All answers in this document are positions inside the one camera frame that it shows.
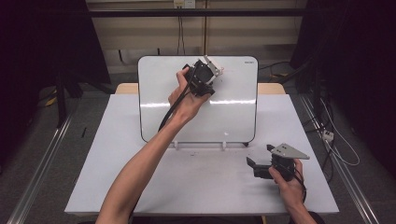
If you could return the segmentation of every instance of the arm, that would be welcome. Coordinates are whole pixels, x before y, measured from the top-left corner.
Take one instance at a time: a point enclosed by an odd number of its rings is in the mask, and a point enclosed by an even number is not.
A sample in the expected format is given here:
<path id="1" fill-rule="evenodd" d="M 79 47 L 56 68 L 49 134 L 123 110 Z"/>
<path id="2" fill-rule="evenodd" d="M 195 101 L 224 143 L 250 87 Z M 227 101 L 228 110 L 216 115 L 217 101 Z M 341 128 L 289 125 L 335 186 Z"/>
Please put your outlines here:
<path id="1" fill-rule="evenodd" d="M 296 170 L 303 174 L 303 164 L 294 159 Z M 300 183 L 293 178 L 291 181 L 286 182 L 277 169 L 271 167 L 269 169 L 270 175 L 274 178 L 275 182 L 279 185 L 280 195 L 285 204 L 286 210 L 292 217 L 295 223 L 317 223 L 305 208 L 303 203 L 303 188 Z"/>
<path id="2" fill-rule="evenodd" d="M 189 68 L 177 72 L 178 88 L 169 96 L 172 105 L 187 86 L 184 75 Z M 163 153 L 177 133 L 195 117 L 201 105 L 209 98 L 191 93 L 180 102 L 172 117 L 122 168 L 105 197 L 96 223 L 127 223 L 131 211 L 149 183 Z"/>

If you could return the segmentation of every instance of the table surface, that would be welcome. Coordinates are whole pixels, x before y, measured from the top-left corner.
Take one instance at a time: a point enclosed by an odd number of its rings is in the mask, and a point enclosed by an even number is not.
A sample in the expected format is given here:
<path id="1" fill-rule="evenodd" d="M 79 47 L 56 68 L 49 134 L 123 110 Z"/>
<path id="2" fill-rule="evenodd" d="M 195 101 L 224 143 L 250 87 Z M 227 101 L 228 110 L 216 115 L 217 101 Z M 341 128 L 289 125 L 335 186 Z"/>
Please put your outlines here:
<path id="1" fill-rule="evenodd" d="M 138 98 L 135 94 L 123 94 L 136 92 L 136 88 L 136 84 L 121 84 L 117 94 L 111 96 L 66 213 L 98 214 L 123 164 L 145 144 L 139 134 Z M 143 192 L 135 215 L 284 214 L 286 211 L 274 181 L 254 177 L 252 169 L 246 165 L 246 156 L 257 163 L 268 164 L 271 155 L 264 146 L 283 142 L 311 157 L 303 161 L 307 208 L 320 214 L 338 212 L 289 96 L 278 84 L 259 84 L 259 92 L 270 88 L 273 90 L 270 94 L 259 95 L 258 131 L 249 147 L 231 145 L 221 149 L 216 145 L 189 144 L 175 149 L 170 146 Z"/>

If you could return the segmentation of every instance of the table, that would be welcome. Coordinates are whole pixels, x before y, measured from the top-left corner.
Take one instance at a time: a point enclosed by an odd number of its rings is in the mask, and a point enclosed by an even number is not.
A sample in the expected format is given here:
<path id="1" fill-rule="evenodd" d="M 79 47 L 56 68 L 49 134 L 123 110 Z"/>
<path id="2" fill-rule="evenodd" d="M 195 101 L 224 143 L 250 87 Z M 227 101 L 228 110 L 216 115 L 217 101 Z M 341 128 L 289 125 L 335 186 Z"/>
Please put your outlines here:
<path id="1" fill-rule="evenodd" d="M 276 84 L 260 92 L 283 93 Z M 76 187 L 65 209 L 78 216 L 98 214 L 122 166 L 145 144 L 140 138 L 135 84 L 121 84 L 112 95 Z M 136 216 L 257 216 L 286 213 L 273 180 L 255 178 L 246 156 L 270 160 L 266 144 L 286 142 L 305 154 L 305 205 L 320 214 L 338 212 L 318 160 L 286 94 L 258 98 L 257 133 L 249 147 L 170 146 L 136 206 Z"/>

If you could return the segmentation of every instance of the gray floor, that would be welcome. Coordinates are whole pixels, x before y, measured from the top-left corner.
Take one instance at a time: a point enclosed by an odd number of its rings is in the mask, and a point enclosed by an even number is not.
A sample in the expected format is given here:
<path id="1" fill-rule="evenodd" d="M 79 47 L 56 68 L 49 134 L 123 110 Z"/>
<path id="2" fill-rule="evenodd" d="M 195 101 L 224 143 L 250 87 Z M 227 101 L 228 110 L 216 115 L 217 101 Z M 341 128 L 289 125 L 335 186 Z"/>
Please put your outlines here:
<path id="1" fill-rule="evenodd" d="M 114 86 L 123 82 L 122 77 L 133 81 L 133 75 L 119 75 Z M 261 81 L 268 80 L 268 71 L 261 70 Z M 298 94 L 296 94 L 293 82 L 285 85 L 286 92 L 290 95 L 301 121 L 309 119 Z M 64 140 L 61 143 L 55 160 L 53 161 L 46 179 L 26 217 L 25 223 L 79 223 L 86 220 L 94 220 L 94 217 L 75 217 L 64 213 L 64 208 L 73 190 L 74 183 L 85 161 L 101 117 L 106 109 L 108 95 L 92 88 L 84 88 L 81 99 L 67 99 L 69 107 L 78 105 L 77 111 L 72 118 Z M 361 164 L 349 167 L 362 191 L 368 198 L 380 223 L 394 223 L 396 220 L 396 181 L 376 161 L 364 141 L 354 135 L 350 125 L 344 118 L 343 113 L 337 108 L 336 102 L 332 103 L 334 109 L 334 122 L 337 129 L 356 148 L 361 157 Z M 39 104 L 35 118 L 28 133 L 24 137 L 19 150 L 15 153 L 4 167 L 0 176 L 0 223 L 7 223 L 18 199 L 28 185 L 35 168 L 43 157 L 50 139 L 54 135 L 57 124 L 56 105 L 42 106 Z M 307 137 L 314 149 L 318 160 L 322 163 L 325 159 L 325 150 L 317 133 L 308 133 Z M 339 136 L 335 136 L 336 146 L 346 160 L 354 161 L 355 158 L 350 149 Z M 330 172 L 331 166 L 326 166 L 325 172 Z M 334 169 L 334 177 L 330 182 L 330 188 L 340 208 L 340 213 L 323 216 L 327 223 L 364 223 L 361 214 L 351 199 L 340 175 Z M 287 216 L 267 217 L 267 223 L 287 223 Z"/>

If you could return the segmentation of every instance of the hand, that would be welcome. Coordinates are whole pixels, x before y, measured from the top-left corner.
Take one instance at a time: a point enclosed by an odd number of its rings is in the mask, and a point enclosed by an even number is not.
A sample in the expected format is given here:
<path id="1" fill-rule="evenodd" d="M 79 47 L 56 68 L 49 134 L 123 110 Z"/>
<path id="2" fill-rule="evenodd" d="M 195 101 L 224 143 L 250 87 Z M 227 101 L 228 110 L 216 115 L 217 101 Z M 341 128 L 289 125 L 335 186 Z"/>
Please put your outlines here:
<path id="1" fill-rule="evenodd" d="M 304 178 L 300 175 L 303 175 L 303 164 L 300 160 L 294 159 L 295 169 L 298 171 L 296 175 L 301 179 Z M 286 209 L 290 211 L 290 209 L 299 207 L 304 205 L 303 203 L 303 186 L 297 181 L 296 178 L 293 178 L 291 181 L 287 182 L 280 172 L 274 168 L 269 168 L 270 175 L 274 178 L 275 182 L 279 185 L 280 195 L 283 199 L 283 203 L 286 206 Z"/>
<path id="2" fill-rule="evenodd" d="M 178 96 L 184 91 L 188 82 L 184 77 L 189 71 L 189 67 L 177 72 L 178 87 L 168 97 L 168 101 L 171 105 L 175 103 Z M 173 112 L 172 119 L 179 119 L 183 124 L 187 123 L 197 115 L 201 105 L 209 99 L 210 94 L 206 94 L 201 97 L 196 97 L 187 90 L 187 94 L 180 104 L 176 107 Z"/>

